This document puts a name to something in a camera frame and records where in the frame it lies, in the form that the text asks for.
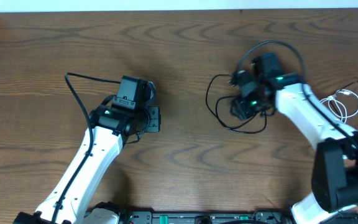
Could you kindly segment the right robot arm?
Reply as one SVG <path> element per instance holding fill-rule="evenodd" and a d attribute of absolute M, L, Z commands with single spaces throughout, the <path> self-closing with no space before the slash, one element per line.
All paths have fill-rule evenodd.
<path fill-rule="evenodd" d="M 297 73 L 285 73 L 274 53 L 253 59 L 252 74 L 236 67 L 239 95 L 231 113 L 241 120 L 273 109 L 284 114 L 315 149 L 312 192 L 291 206 L 292 223 L 358 223 L 358 131 L 338 120 Z"/>

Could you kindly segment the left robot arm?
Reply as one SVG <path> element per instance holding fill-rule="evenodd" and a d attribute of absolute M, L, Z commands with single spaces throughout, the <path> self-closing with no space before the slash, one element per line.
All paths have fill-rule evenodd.
<path fill-rule="evenodd" d="M 124 76 L 115 95 L 84 112 L 87 129 L 81 146 L 51 194 L 33 214 L 20 212 L 14 223 L 120 223 L 119 212 L 88 205 L 112 161 L 130 136 L 160 131 L 161 115 L 153 106 L 152 82 Z"/>

